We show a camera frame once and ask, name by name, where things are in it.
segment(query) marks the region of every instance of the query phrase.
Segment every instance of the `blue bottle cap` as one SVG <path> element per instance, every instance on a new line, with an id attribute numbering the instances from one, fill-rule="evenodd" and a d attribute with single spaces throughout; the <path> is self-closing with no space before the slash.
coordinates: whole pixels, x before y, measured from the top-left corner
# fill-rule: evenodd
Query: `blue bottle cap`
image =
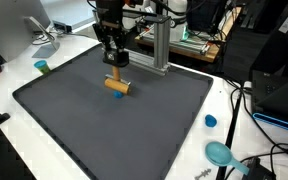
<path id="1" fill-rule="evenodd" d="M 114 97 L 120 99 L 123 97 L 123 93 L 119 92 L 119 91 L 114 91 Z"/>
<path id="2" fill-rule="evenodd" d="M 217 124 L 217 120 L 212 115 L 205 116 L 205 124 L 207 127 L 214 127 Z"/>
<path id="3" fill-rule="evenodd" d="M 44 67 L 46 65 L 46 61 L 45 60 L 40 60 L 40 61 L 37 61 L 34 66 L 36 68 L 41 68 L 41 67 Z"/>

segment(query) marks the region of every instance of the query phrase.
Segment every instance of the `black rubber mat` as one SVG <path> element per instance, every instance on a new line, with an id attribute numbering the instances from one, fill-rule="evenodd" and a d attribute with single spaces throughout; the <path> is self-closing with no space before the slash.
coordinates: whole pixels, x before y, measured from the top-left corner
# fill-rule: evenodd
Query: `black rubber mat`
<path id="1" fill-rule="evenodd" d="M 14 98 L 92 178 L 164 179 L 212 79 L 171 68 L 158 76 L 132 65 L 117 99 L 104 87 L 111 66 L 96 46 L 14 92 Z"/>

